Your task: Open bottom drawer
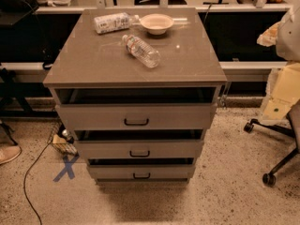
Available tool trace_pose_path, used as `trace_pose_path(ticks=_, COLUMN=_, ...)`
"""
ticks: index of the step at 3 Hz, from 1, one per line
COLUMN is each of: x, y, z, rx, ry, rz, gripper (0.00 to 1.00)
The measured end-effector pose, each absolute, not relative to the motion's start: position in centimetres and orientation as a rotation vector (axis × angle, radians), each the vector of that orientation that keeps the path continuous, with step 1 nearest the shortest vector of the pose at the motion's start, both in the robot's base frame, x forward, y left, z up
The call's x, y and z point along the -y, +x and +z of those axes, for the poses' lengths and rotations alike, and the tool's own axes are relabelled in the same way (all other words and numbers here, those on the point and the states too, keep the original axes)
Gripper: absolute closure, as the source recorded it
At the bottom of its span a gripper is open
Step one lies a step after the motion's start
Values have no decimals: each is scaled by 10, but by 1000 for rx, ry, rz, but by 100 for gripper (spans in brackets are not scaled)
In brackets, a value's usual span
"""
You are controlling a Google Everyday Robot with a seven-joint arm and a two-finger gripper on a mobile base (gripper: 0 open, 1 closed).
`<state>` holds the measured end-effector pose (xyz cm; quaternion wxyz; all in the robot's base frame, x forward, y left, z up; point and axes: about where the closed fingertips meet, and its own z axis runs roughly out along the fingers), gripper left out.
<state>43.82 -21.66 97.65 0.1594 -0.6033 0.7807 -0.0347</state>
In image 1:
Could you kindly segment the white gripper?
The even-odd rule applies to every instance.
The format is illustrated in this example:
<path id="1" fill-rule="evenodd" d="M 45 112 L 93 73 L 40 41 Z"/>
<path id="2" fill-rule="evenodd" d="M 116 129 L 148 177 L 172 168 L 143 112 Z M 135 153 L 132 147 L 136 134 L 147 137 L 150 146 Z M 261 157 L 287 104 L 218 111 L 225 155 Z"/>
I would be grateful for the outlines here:
<path id="1" fill-rule="evenodd" d="M 267 28 L 257 38 L 264 47 L 277 44 L 279 22 Z M 266 85 L 266 97 L 262 100 L 261 121 L 274 125 L 282 120 L 292 106 L 300 100 L 300 64 L 287 63 L 285 67 L 273 68 Z"/>

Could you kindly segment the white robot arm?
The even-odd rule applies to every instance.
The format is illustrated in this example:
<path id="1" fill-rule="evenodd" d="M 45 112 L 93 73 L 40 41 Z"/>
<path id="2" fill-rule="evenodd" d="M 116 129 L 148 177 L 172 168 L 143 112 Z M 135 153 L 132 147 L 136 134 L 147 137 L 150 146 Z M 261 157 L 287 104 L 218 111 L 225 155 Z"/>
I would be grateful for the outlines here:
<path id="1" fill-rule="evenodd" d="M 274 125 L 282 120 L 292 106 L 300 100 L 300 17 L 292 8 L 257 39 L 259 45 L 275 45 L 277 55 L 287 64 L 273 68 L 266 85 L 259 121 Z"/>

